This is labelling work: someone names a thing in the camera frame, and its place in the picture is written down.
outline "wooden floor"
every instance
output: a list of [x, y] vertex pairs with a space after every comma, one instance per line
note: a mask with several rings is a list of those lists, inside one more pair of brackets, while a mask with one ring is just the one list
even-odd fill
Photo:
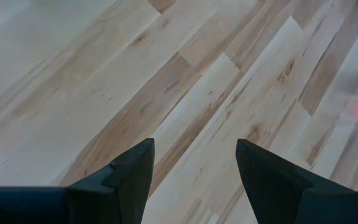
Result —
[[68, 185], [145, 138], [143, 223], [255, 223], [246, 138], [358, 190], [358, 1], [0, 0], [0, 185]]

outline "wood grain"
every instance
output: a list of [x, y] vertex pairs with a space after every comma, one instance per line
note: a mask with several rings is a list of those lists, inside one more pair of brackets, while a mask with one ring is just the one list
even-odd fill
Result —
[[145, 138], [146, 224], [257, 223], [238, 138], [358, 190], [358, 0], [0, 0], [0, 185]]

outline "light wood plank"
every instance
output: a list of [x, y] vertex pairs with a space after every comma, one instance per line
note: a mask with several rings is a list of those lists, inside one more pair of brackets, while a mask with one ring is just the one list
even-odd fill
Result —
[[269, 147], [270, 151], [286, 159], [289, 158], [290, 161], [295, 164], [301, 163], [301, 161], [291, 157], [291, 152], [292, 150], [296, 150], [294, 149], [294, 146], [299, 139], [302, 130], [304, 130], [310, 122], [310, 119], [311, 116], [309, 113], [299, 104], [299, 102], [295, 101], [283, 118], [283, 124]]
[[[107, 139], [103, 141], [114, 145], [115, 153], [120, 154], [141, 139], [149, 137], [200, 76], [201, 73], [195, 72], [185, 59], [175, 54], [110, 120], [105, 130], [99, 133], [94, 141]], [[139, 122], [139, 117], [148, 118], [144, 122]], [[91, 162], [99, 157], [104, 158], [106, 153], [111, 151], [95, 151], [93, 148], [82, 151], [65, 175], [62, 184], [70, 184], [77, 178], [88, 175], [92, 172], [89, 171], [92, 168], [89, 166], [93, 165]]]
[[257, 7], [258, 1], [224, 1], [199, 31], [179, 50], [190, 65], [199, 65], [224, 39], [232, 33], [241, 21]]
[[154, 132], [156, 155], [151, 193], [233, 90], [241, 77], [239, 72], [222, 54]]
[[358, 96], [352, 97], [312, 163], [311, 170], [329, 179], [358, 120]]
[[0, 96], [48, 56], [60, 51], [115, 2], [37, 1], [2, 23]]
[[[280, 48], [275, 44], [279, 40]], [[246, 136], [250, 130], [247, 117], [252, 116], [250, 107], [256, 98], [263, 99], [277, 78], [274, 71], [282, 70], [302, 41], [302, 30], [291, 18], [285, 23], [259, 60], [260, 67], [251, 68], [193, 144], [180, 158], [171, 172], [150, 196], [144, 213], [144, 223], [179, 223], [198, 195], [203, 203], [195, 218], [203, 217], [208, 210], [219, 217], [241, 186], [234, 157], [236, 139]]]
[[[105, 120], [100, 124], [107, 124], [99, 134], [89, 140], [81, 152], [81, 164], [74, 173], [67, 177], [78, 180], [92, 173], [109, 161], [123, 153], [128, 147], [116, 147], [111, 150], [116, 142], [111, 141], [110, 130], [113, 118], [119, 110], [149, 81], [163, 66], [169, 58], [215, 13], [216, 4], [210, 0], [179, 1], [170, 7], [161, 17], [150, 25], [128, 48], [124, 49], [114, 60], [109, 62], [103, 69], [98, 71], [90, 84], [81, 90], [80, 100], [92, 95], [94, 88], [101, 83], [104, 97], [108, 98], [109, 105], [104, 107], [109, 116], [103, 116]], [[94, 112], [83, 109], [83, 117], [94, 116]]]
[[263, 52], [290, 17], [293, 7], [293, 2], [289, 0], [266, 1], [232, 41], [225, 53], [242, 72], [248, 71]]
[[[138, 0], [112, 6], [81, 38], [34, 71], [35, 78], [29, 77], [22, 85], [15, 86], [17, 93], [14, 91], [8, 101], [0, 105], [0, 184], [46, 184], [73, 162], [114, 112], [108, 103], [111, 96], [100, 89], [104, 83], [92, 83], [91, 77], [158, 15], [152, 6]], [[139, 26], [126, 29], [125, 24]], [[112, 35], [117, 37], [116, 41], [109, 41]], [[88, 92], [79, 94], [88, 82], [94, 85], [88, 86]], [[88, 114], [98, 119], [91, 119]], [[53, 166], [56, 169], [29, 170], [43, 163], [35, 158], [44, 161], [59, 152], [62, 152], [61, 157], [52, 161], [52, 164], [56, 162]], [[26, 157], [34, 159], [21, 161]], [[11, 165], [8, 172], [1, 166], [3, 162]]]
[[356, 189], [358, 181], [358, 122], [352, 130], [344, 152], [335, 167], [331, 180], [351, 189]]
[[292, 14], [294, 20], [304, 29], [310, 22], [310, 19], [316, 14], [317, 10], [327, 0], [298, 0], [295, 1], [295, 8]]
[[310, 165], [332, 133], [337, 120], [353, 96], [357, 96], [358, 87], [358, 38], [340, 67], [332, 84], [328, 88], [310, 125], [301, 135], [297, 145], [299, 157]]
[[319, 64], [300, 96], [300, 102], [309, 111], [309, 114], [314, 114], [316, 111], [328, 86], [334, 79], [357, 37], [358, 2], [345, 18], [343, 25], [320, 59]]
[[238, 203], [230, 213], [226, 223], [233, 223], [233, 224], [258, 223], [254, 211], [252, 210], [251, 204], [249, 203], [247, 194], [242, 194]]

